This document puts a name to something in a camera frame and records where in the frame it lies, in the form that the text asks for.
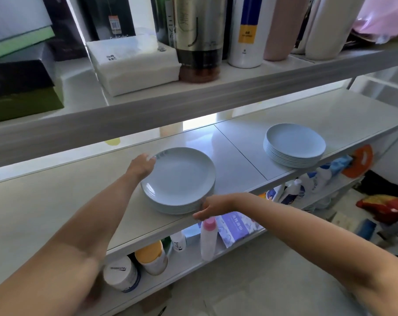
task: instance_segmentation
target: tile floor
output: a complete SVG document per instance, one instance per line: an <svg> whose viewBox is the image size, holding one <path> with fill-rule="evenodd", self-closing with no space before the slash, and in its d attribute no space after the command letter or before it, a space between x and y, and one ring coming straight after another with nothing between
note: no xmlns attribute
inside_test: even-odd
<svg viewBox="0 0 398 316"><path fill-rule="evenodd" d="M336 207L353 211L356 193L351 190ZM145 316L157 316L164 306L162 316L366 315L333 277L269 233L173 286L172 298ZM136 304L118 316L141 315Z"/></svg>

